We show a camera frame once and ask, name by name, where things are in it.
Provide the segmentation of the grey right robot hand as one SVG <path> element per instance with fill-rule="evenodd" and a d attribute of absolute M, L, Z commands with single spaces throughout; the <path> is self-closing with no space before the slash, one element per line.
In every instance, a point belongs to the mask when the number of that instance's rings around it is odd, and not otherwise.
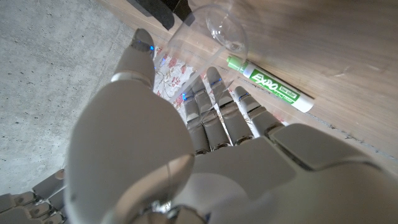
<path fill-rule="evenodd" d="M 31 191 L 1 195 L 1 224 L 67 224 L 64 178 L 60 169 Z"/>

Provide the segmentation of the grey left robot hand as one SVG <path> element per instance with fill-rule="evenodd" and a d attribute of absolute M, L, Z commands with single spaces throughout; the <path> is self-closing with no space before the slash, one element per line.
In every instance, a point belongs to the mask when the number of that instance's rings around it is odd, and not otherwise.
<path fill-rule="evenodd" d="M 135 31 L 68 149 L 71 223 L 396 223 L 397 180 L 369 156 L 259 108 L 259 137 L 196 153 L 153 92 L 153 41 Z"/>

